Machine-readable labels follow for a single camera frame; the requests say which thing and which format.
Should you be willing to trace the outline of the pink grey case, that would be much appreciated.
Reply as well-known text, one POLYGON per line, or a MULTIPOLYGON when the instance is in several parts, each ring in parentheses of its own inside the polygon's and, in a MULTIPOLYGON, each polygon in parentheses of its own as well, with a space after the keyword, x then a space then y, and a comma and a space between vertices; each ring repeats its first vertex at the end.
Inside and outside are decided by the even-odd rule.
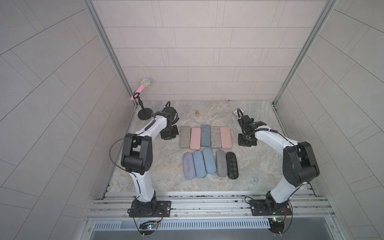
POLYGON ((201 128, 191 128, 190 149, 199 151, 201 149, 201 128))

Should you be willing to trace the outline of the black tan case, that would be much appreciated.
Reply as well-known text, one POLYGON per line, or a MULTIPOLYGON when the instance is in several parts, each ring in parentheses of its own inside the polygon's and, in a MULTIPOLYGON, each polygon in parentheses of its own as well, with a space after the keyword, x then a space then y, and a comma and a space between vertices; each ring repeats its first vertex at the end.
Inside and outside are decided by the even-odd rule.
POLYGON ((237 157, 233 152, 228 152, 226 154, 227 167, 228 167, 228 177, 231 180, 235 180, 239 177, 239 167, 237 162, 237 157))

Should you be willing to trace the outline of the blue case pink glasses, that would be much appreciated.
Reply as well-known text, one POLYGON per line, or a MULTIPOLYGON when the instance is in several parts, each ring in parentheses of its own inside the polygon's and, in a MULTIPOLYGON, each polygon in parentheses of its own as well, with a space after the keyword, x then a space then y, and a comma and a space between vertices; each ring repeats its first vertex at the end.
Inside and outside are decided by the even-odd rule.
POLYGON ((213 151, 210 148, 203 149, 203 157, 208 174, 214 174, 217 172, 216 162, 213 155, 213 151))

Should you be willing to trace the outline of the teal folding glasses case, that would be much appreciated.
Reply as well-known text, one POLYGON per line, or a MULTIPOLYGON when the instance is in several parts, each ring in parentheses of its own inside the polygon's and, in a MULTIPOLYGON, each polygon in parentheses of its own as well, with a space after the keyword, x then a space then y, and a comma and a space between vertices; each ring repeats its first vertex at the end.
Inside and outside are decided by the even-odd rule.
POLYGON ((213 149, 222 148, 220 127, 211 126, 211 147, 213 149))

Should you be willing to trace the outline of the beige glasses case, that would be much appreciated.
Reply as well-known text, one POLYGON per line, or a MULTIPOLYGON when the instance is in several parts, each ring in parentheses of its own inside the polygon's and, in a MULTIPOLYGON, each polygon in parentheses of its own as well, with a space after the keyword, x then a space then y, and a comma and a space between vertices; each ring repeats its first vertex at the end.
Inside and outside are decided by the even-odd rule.
POLYGON ((216 166, 218 176, 225 178, 228 175, 228 166, 226 153, 223 150, 217 150, 216 152, 216 166))

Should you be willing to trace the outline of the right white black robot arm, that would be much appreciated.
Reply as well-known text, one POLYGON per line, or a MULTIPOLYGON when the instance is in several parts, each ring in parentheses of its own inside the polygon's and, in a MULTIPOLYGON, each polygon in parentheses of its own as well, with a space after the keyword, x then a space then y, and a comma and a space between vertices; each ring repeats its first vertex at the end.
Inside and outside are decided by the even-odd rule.
POLYGON ((313 148, 308 142, 291 140, 277 130, 271 129, 262 121, 244 115, 237 109, 238 123, 242 132, 238 135, 238 144, 242 147, 256 146, 262 141, 283 158, 283 178, 266 194, 265 206, 269 212, 282 208, 301 185, 320 175, 313 148))

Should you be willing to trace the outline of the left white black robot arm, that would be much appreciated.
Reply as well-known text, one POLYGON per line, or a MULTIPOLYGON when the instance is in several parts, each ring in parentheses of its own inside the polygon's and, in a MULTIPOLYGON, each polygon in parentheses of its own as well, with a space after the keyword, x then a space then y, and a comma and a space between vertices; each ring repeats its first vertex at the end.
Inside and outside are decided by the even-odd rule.
POLYGON ((124 138, 115 141, 109 149, 109 158, 116 167, 128 172, 133 179, 137 194, 132 209, 154 212, 157 208, 157 198, 148 173, 153 163, 153 140, 157 135, 160 135, 162 140, 174 139, 179 134, 176 126, 179 116, 170 101, 162 111, 145 116, 151 121, 136 133, 128 133, 124 138), (121 164, 117 165, 111 157, 111 151, 120 141, 123 142, 123 148, 121 164))

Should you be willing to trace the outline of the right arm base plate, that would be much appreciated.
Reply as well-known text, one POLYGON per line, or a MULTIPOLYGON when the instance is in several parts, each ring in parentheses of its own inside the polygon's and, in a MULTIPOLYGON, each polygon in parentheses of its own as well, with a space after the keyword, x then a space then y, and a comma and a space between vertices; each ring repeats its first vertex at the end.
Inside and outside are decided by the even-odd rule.
POLYGON ((253 216, 291 216, 292 207, 288 201, 277 204, 271 200, 249 200, 253 216))

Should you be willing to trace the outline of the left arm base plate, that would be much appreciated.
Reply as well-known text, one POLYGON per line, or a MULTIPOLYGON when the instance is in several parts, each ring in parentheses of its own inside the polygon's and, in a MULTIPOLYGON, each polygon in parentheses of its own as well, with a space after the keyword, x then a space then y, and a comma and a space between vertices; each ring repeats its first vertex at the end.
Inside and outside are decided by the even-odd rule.
POLYGON ((161 218, 169 217, 171 201, 140 202, 134 200, 131 208, 127 210, 130 218, 161 218))

